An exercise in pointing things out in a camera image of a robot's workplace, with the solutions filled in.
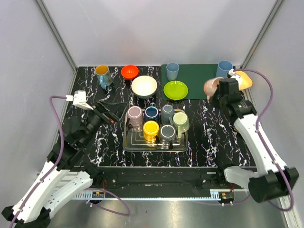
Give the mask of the blue-grey mug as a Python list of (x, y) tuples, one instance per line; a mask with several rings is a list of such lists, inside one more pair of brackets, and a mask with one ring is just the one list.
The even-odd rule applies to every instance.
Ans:
[(173, 117), (174, 117), (175, 111), (172, 105), (166, 104), (161, 109), (161, 124), (162, 125), (173, 125)]

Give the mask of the yellow mug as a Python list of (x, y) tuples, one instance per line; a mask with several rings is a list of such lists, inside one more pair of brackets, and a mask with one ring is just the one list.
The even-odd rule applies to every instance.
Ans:
[(152, 143), (157, 141), (157, 139), (159, 138), (159, 124), (156, 121), (147, 121), (144, 125), (143, 125), (143, 135), (145, 138), (145, 141)]

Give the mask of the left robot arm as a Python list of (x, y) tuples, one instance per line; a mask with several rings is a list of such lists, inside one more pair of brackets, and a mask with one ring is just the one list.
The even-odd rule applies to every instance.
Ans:
[(100, 193), (109, 192), (105, 190), (104, 172), (91, 162), (85, 163), (77, 176), (60, 190), (54, 189), (84, 156), (100, 126), (120, 121), (126, 108), (126, 102), (98, 101), (88, 108), (86, 119), (72, 116), (59, 122), (60, 139), (47, 156), (39, 176), (17, 204), (2, 211), (11, 228), (46, 228), (65, 204), (85, 190), (96, 193), (85, 198), (90, 206), (103, 199)]

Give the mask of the mauve mug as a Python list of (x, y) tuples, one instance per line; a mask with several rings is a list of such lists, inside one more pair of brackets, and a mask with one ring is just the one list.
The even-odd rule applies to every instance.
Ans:
[(139, 106), (131, 106), (127, 110), (127, 121), (125, 126), (128, 128), (139, 127), (144, 123), (143, 111)]

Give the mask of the navy blue mug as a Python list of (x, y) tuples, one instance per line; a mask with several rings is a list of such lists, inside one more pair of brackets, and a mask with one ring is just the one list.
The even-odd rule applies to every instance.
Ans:
[(144, 121), (156, 121), (159, 122), (160, 114), (159, 110), (154, 106), (149, 106), (144, 111)]

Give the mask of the light green mug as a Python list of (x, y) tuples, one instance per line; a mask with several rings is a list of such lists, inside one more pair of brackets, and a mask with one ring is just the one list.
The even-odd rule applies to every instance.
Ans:
[(183, 112), (178, 112), (173, 116), (173, 126), (177, 130), (177, 137), (181, 138), (182, 133), (189, 130), (190, 122), (188, 116)]

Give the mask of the pink mug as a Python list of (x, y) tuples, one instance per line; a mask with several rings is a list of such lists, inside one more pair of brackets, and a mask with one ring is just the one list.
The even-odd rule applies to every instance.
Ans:
[(219, 84), (219, 81), (223, 79), (223, 77), (216, 77), (209, 79), (205, 82), (203, 90), (205, 95), (207, 96), (207, 101), (209, 102), (209, 99), (214, 95), (217, 85)]

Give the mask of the dark grey mug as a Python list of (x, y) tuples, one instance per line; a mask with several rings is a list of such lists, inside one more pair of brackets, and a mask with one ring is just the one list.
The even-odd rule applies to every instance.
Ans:
[(173, 143), (176, 141), (176, 129), (169, 124), (162, 126), (159, 132), (159, 140), (164, 147), (172, 150)]

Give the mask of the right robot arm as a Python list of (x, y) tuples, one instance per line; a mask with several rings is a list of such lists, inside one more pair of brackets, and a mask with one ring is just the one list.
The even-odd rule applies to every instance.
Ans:
[(244, 139), (256, 164), (257, 172), (228, 165), (218, 174), (216, 184), (227, 188), (232, 183), (247, 189), (255, 202), (283, 197), (292, 193), (299, 173), (288, 168), (276, 153), (258, 120), (258, 114), (249, 100), (239, 91), (234, 78), (218, 77), (212, 82), (216, 91), (211, 103), (220, 108)]

